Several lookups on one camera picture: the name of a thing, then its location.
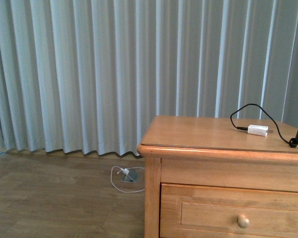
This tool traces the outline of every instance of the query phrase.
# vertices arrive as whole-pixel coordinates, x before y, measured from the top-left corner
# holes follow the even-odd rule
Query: floor power outlet
[[[138,182],[139,174],[133,170],[129,169],[129,173],[127,175],[123,175],[120,181],[123,182]]]

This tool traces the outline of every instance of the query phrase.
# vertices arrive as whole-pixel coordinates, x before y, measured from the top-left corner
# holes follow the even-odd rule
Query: nightstand top
[[[298,153],[298,147],[291,148],[279,137],[276,126],[271,120],[233,119],[233,121],[236,126],[244,127],[250,124],[266,125],[274,132],[266,137],[247,134],[246,131],[234,128],[229,118],[156,116],[141,145]],[[295,137],[297,128],[281,122],[277,124],[287,141]]]

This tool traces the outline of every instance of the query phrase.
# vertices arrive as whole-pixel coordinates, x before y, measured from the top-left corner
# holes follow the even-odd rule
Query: cabinet leg
[[[145,157],[145,165],[145,238],[158,238],[161,158]]]

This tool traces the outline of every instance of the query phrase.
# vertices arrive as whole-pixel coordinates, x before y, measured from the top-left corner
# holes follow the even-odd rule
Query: white cable
[[[111,172],[110,172],[110,182],[111,182],[111,184],[112,184],[118,191],[120,191],[120,192],[124,192],[124,193],[135,193],[135,192],[142,192],[142,191],[145,190],[145,189],[138,190],[138,191],[123,191],[123,190],[120,190],[120,189],[119,189],[118,187],[116,187],[115,184],[113,183],[113,169],[114,169],[114,168],[119,168],[119,169],[120,169],[120,171],[117,172],[117,174],[119,174],[120,172],[123,172],[125,169],[144,169],[143,167],[132,167],[132,168],[125,168],[125,169],[123,169],[123,168],[121,168],[121,167],[119,167],[119,166],[113,166],[113,167],[111,168]]]

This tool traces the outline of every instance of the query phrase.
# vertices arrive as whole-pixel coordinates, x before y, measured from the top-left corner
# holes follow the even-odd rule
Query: cable plug
[[[123,172],[125,175],[128,175],[128,174],[129,174],[129,170],[128,170],[128,169],[123,169],[122,172]]]

